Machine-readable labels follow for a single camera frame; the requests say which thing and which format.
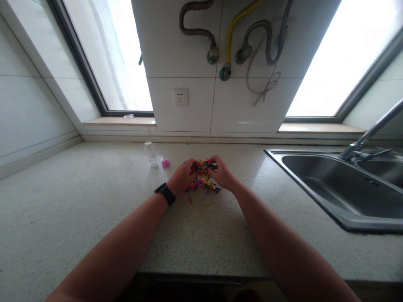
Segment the window sill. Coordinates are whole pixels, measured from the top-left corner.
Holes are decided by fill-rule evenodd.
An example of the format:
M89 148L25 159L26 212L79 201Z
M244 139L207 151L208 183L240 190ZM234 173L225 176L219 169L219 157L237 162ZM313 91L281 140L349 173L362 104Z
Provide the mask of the window sill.
M155 118L153 117L99 117L83 123L86 127L91 126L137 126L149 127L150 130L157 130ZM365 130L344 124L307 124L307 123L283 123L278 134L360 134Z
M144 126L157 127L153 117L99 117L83 123L84 126Z
M363 134L365 130L345 124L296 124L283 123L278 133Z

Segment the speckled stone countertop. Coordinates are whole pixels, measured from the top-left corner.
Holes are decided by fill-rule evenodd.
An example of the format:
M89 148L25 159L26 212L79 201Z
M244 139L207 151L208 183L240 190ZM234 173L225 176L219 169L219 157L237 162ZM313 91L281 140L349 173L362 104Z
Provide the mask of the speckled stone countertop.
M2 180L0 300L45 298L103 236L170 178L176 166L190 157L214 154L344 279L403 281L403 235L344 231L263 152L265 148L340 150L158 143L159 166L152 169L140 143L87 142ZM170 168L161 167L162 156L170 159ZM241 209L224 190L209 195L198 190L177 198L140 271L269 276Z

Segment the forearm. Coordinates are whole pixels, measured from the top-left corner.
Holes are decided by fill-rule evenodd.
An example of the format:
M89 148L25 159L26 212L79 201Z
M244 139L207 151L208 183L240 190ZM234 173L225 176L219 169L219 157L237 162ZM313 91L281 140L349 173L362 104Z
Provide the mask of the forearm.
M290 301L359 301L331 265L250 188L231 190L256 239L263 260Z
M61 295L85 301L116 299L147 255L167 209L162 194L151 196L106 235L48 299Z

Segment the colorful toy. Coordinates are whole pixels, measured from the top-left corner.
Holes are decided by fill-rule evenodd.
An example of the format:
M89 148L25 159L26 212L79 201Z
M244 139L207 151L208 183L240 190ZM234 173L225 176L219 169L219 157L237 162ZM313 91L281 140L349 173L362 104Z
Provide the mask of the colorful toy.
M162 165L163 168L168 168L171 164L169 162L169 159L163 159L161 161L161 165Z
M217 171L218 165L217 163L209 164L209 159L202 161L199 160L197 164L193 164L192 169L197 171L196 179L187 189L187 192L192 189L193 192L199 188L203 188L206 190L206 194L210 193L210 190L219 193L221 191L220 188L215 187L216 184L211 183L211 178L207 173L207 168L210 168L213 171Z

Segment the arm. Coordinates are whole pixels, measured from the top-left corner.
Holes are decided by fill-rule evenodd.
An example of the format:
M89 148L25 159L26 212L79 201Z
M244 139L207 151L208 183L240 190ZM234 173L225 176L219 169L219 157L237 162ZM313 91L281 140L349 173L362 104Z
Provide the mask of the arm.
M196 177L190 159L167 186L177 196ZM147 255L168 203L155 193L106 235L72 270L47 301L112 301L126 288Z
M212 162L218 164L218 171L209 169L209 175L235 195L265 264L290 301L359 301L319 252L238 180L218 156Z

